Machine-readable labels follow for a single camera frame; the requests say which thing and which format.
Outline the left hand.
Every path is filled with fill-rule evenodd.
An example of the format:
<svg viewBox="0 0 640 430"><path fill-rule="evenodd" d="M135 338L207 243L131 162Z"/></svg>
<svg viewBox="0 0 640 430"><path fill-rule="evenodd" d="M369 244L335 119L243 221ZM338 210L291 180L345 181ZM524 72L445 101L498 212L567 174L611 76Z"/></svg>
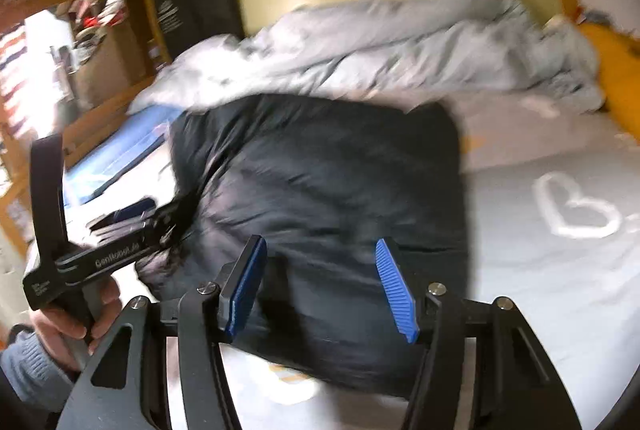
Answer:
<svg viewBox="0 0 640 430"><path fill-rule="evenodd" d="M88 353L93 354L112 324L122 311L120 291L113 277L108 276L100 283L101 313L94 322L88 344ZM80 366L67 346L66 339L84 342L87 328L60 307L48 306L43 310L30 311L29 318L44 350L66 372L79 372Z"/></svg>

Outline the blue-grey sleeve forearm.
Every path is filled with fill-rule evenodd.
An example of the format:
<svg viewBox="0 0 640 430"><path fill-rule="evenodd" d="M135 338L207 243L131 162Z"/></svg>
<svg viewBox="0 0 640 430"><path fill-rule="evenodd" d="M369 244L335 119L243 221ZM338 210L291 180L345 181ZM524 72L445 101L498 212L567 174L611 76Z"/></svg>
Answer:
<svg viewBox="0 0 640 430"><path fill-rule="evenodd" d="M1 352L1 372L21 402L48 413L62 410L75 384L26 327Z"/></svg>

